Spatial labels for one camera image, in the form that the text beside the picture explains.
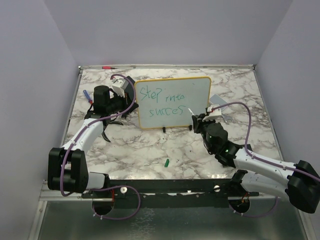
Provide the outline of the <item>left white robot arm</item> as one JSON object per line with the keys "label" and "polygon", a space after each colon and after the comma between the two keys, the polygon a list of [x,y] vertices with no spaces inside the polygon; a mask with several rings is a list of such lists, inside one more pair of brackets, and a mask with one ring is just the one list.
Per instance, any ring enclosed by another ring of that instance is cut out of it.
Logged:
{"label": "left white robot arm", "polygon": [[106,197],[111,190],[106,173],[90,172],[86,154],[98,137],[108,140],[105,130],[113,118],[126,117],[138,108],[135,81],[130,76],[113,74],[112,86],[98,85],[93,90],[93,102],[77,133],[63,146],[48,154],[47,186],[67,197],[93,190]]}

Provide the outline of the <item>green marker cap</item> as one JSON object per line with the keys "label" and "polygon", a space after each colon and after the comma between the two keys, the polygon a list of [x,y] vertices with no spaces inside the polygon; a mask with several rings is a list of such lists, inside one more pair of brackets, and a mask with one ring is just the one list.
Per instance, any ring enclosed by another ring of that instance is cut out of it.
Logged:
{"label": "green marker cap", "polygon": [[164,164],[164,167],[167,168],[169,166],[170,160],[167,158]]}

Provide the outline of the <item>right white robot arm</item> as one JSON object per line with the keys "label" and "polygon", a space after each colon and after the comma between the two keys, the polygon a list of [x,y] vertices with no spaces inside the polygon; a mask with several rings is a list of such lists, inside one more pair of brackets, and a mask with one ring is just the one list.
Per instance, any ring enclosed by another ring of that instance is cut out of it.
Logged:
{"label": "right white robot arm", "polygon": [[320,203],[320,176],[304,160],[298,163],[268,158],[228,139],[228,132],[208,114],[192,115],[193,131],[200,134],[210,155],[225,167],[235,168],[229,189],[266,193],[288,200],[297,209],[313,214]]}

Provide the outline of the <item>yellow framed whiteboard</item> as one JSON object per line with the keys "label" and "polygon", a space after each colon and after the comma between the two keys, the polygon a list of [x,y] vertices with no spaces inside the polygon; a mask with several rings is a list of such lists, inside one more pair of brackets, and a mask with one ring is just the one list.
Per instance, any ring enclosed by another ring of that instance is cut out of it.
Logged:
{"label": "yellow framed whiteboard", "polygon": [[208,76],[148,79],[134,84],[141,129],[188,127],[209,103],[212,80]]}

